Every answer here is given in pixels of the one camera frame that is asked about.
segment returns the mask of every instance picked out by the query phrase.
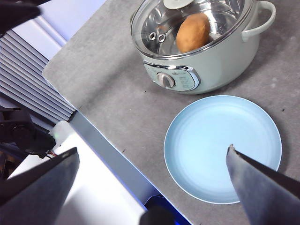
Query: pot handle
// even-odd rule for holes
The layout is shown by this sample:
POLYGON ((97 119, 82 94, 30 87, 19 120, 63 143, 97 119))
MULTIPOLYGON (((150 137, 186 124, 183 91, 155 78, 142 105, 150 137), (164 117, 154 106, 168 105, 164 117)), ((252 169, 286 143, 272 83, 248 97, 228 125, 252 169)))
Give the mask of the pot handle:
POLYGON ((260 25, 259 27, 255 27, 250 30, 247 30, 247 28, 245 28, 245 30, 242 31, 242 39, 244 42, 248 41, 248 39, 250 37, 260 34, 260 33, 264 32, 265 30, 267 30, 275 20, 276 8, 271 2, 257 1, 256 3, 258 4, 258 10, 263 9, 263 8, 268 9, 269 11, 272 12, 272 14, 271 14, 270 18, 268 19, 268 21, 265 22, 263 25, 260 25))

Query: white surface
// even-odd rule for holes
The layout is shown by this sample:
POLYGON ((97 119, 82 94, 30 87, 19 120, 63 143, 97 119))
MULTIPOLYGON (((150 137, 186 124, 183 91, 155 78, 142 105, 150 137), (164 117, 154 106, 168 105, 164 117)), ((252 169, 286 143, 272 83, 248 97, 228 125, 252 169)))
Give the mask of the white surface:
POLYGON ((105 0, 51 0, 42 15, 15 28, 19 36, 50 60, 105 0))
MULTIPOLYGON (((87 143, 65 122, 53 129, 60 154, 77 147, 80 165, 66 202, 57 219, 57 225, 137 225, 144 213, 141 205, 87 143)), ((48 158, 28 156, 11 176, 20 174, 48 158)))
POLYGON ((245 30, 242 32, 243 41, 248 41, 249 37, 252 37, 254 35, 258 35, 258 34, 264 32, 265 30, 267 30, 272 25, 272 23, 275 20, 276 8, 273 5, 273 3, 268 2, 268 1, 258 1, 257 6, 258 6, 258 11, 260 11, 262 9, 267 9, 267 10, 271 11, 271 16, 267 20, 267 22, 260 25, 259 27, 255 27, 255 28, 252 28, 250 30, 248 30, 247 27, 246 27, 245 30))

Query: white wall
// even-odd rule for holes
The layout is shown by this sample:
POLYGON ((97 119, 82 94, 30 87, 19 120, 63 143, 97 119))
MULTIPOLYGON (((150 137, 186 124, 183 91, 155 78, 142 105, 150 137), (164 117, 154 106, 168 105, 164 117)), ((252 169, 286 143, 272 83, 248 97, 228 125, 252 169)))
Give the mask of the white wall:
POLYGON ((40 6, 41 16, 13 30, 50 60, 104 2, 51 0, 40 6))

